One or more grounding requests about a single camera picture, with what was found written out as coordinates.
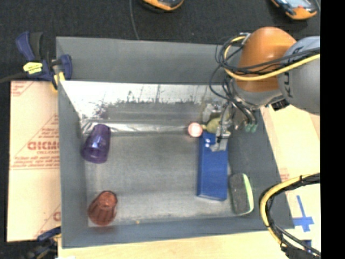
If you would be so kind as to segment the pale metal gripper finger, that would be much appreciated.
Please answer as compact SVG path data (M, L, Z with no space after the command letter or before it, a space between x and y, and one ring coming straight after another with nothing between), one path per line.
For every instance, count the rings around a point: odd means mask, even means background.
M225 151L229 142L231 132L228 130L218 130L216 132L215 143L210 146L213 152Z
M206 103L202 112L202 119L218 118L223 112L224 105L221 103Z

